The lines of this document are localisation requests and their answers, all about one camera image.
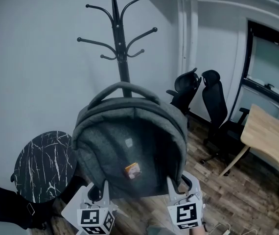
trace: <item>coat rack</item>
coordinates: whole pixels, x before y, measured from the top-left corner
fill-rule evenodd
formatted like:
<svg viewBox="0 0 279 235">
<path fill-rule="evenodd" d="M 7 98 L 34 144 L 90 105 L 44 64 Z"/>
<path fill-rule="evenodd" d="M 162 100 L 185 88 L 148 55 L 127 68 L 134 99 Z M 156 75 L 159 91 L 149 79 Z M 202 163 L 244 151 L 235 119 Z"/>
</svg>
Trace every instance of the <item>coat rack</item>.
<svg viewBox="0 0 279 235">
<path fill-rule="evenodd" d="M 93 6 L 93 5 L 89 5 L 86 4 L 86 8 L 92 8 L 92 9 L 98 9 L 101 10 L 103 12 L 105 12 L 107 14 L 107 16 L 110 19 L 111 25 L 112 25 L 112 31 L 114 34 L 114 41 L 115 41 L 115 49 L 107 44 L 101 43 L 101 42 L 96 42 L 96 41 L 92 41 L 92 40 L 87 40 L 87 39 L 83 39 L 83 38 L 77 38 L 78 42 L 85 42 L 85 43 L 90 43 L 90 44 L 94 44 L 94 45 L 101 45 L 104 47 L 107 47 L 108 49 L 110 49 L 115 57 L 107 57 L 105 55 L 100 55 L 101 58 L 105 58 L 108 60 L 115 60 L 117 59 L 118 62 L 118 67 L 119 67 L 119 74 L 120 74 L 120 80 L 124 81 L 124 82 L 130 82 L 130 75 L 129 75 L 129 67 L 128 67 L 128 60 L 127 57 L 136 57 L 138 55 L 140 55 L 141 53 L 144 53 L 144 49 L 141 49 L 139 52 L 137 52 L 134 55 L 130 55 L 128 53 L 130 46 L 137 40 L 153 33 L 157 31 L 157 28 L 152 28 L 151 30 L 139 35 L 138 37 L 134 38 L 127 46 L 125 43 L 125 37 L 124 37 L 124 29 L 123 29 L 123 15 L 125 10 L 133 3 L 137 2 L 139 0 L 134 0 L 132 2 L 130 2 L 129 4 L 127 4 L 124 9 L 122 10 L 121 16 L 119 15 L 119 9 L 118 9 L 118 5 L 116 3 L 116 0 L 112 0 L 112 13 L 113 16 L 110 15 L 110 13 L 101 8 L 101 7 L 97 7 L 97 6 Z M 123 96 L 124 97 L 132 97 L 132 94 L 129 90 L 124 89 L 123 90 Z"/>
</svg>

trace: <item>gray backpack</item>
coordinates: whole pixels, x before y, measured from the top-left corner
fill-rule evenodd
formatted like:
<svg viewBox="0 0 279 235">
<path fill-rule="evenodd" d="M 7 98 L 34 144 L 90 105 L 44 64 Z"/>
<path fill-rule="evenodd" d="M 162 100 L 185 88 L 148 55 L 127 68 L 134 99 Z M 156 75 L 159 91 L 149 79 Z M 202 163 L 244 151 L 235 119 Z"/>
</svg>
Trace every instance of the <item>gray backpack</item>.
<svg viewBox="0 0 279 235">
<path fill-rule="evenodd" d="M 105 99 L 118 88 L 143 97 Z M 118 82 L 80 111 L 72 148 L 99 189 L 108 180 L 111 198 L 144 197 L 167 194 L 167 176 L 179 185 L 186 140 L 180 110 L 140 86 Z"/>
</svg>

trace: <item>office chair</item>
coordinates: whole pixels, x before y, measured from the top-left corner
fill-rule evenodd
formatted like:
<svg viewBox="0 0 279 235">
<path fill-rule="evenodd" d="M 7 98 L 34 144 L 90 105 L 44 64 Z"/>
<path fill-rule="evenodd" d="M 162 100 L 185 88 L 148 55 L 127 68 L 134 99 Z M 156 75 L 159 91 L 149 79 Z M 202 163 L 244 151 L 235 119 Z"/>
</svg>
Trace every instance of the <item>office chair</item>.
<svg viewBox="0 0 279 235">
<path fill-rule="evenodd" d="M 167 90 L 166 92 L 173 96 L 171 104 L 178 108 L 184 115 L 189 112 L 189 104 L 194 98 L 202 78 L 198 78 L 195 71 L 197 68 L 179 76 L 174 82 L 176 90 Z"/>
<path fill-rule="evenodd" d="M 240 108 L 243 115 L 238 123 L 228 120 L 222 124 L 228 115 L 228 109 L 223 96 L 220 75 L 215 70 L 208 70 L 204 72 L 202 76 L 205 84 L 203 100 L 211 119 L 208 138 L 204 140 L 204 145 L 210 142 L 217 146 L 219 151 L 211 157 L 201 160 L 200 163 L 204 165 L 207 161 L 219 156 L 224 160 L 227 166 L 229 164 L 229 154 L 237 155 L 244 147 L 240 137 L 244 129 L 242 123 L 249 113 L 249 110 Z M 227 171 L 224 176 L 228 176 L 229 173 L 230 170 Z"/>
</svg>

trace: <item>wooden desk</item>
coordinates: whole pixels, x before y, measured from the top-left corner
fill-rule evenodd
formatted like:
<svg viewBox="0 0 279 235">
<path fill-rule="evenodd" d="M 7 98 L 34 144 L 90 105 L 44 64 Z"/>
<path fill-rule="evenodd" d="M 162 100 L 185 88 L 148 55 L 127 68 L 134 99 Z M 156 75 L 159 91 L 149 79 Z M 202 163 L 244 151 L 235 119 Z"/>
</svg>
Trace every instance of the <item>wooden desk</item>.
<svg viewBox="0 0 279 235">
<path fill-rule="evenodd" d="M 241 141 L 245 144 L 244 148 L 219 177 L 223 176 L 249 147 L 263 153 L 269 160 L 279 165 L 279 120 L 256 105 L 252 105 L 250 109 Z"/>
</svg>

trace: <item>black marble table top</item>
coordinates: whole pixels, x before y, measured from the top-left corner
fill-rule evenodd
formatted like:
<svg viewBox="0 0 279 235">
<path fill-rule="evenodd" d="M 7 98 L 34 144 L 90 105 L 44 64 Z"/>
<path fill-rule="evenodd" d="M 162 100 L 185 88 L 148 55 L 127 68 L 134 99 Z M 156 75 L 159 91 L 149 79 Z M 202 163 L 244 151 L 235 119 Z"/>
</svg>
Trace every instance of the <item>black marble table top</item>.
<svg viewBox="0 0 279 235">
<path fill-rule="evenodd" d="M 43 133 L 29 142 L 18 156 L 13 174 L 17 190 L 30 202 L 50 201 L 70 183 L 76 164 L 69 134 Z"/>
</svg>

